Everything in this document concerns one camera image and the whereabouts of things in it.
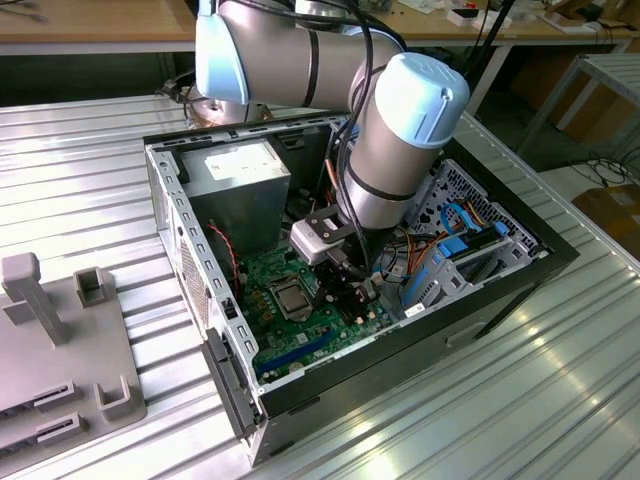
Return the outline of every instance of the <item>capacitor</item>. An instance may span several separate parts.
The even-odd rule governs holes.
[[[304,365],[302,365],[300,362],[293,362],[289,365],[289,373],[293,373],[296,370],[302,370],[304,368]]]

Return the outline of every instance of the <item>green circuit board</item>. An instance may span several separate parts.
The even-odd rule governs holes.
[[[247,281],[241,307],[258,342],[253,365],[261,384],[375,335],[393,323],[378,301],[369,304],[367,314],[356,319],[343,318],[342,312],[328,302],[313,309],[304,321],[286,318],[274,295],[274,285],[301,285],[308,298],[318,288],[314,273],[291,253],[290,247],[244,259],[242,265]],[[280,366],[270,367],[285,359],[288,361]]]

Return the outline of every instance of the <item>cpu socket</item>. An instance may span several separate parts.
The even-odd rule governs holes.
[[[278,283],[269,290],[286,319],[305,322],[313,312],[306,288],[299,278],[289,277],[283,283]]]

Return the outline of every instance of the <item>ribbed metal surface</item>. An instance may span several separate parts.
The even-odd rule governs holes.
[[[458,140],[581,257],[494,333],[250,471],[155,235],[139,137],[181,115],[154,97],[0,110],[0,255],[36,251],[45,281],[114,273],[149,408],[16,477],[637,478],[637,262],[468,117]]]
[[[585,55],[580,68],[640,107],[640,53]]]

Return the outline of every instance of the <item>motherboard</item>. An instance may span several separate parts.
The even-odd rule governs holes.
[[[269,383],[375,335],[393,323],[374,300],[353,317],[337,299],[317,298],[316,274],[284,246],[241,262],[246,275],[240,302],[258,342],[253,366]]]

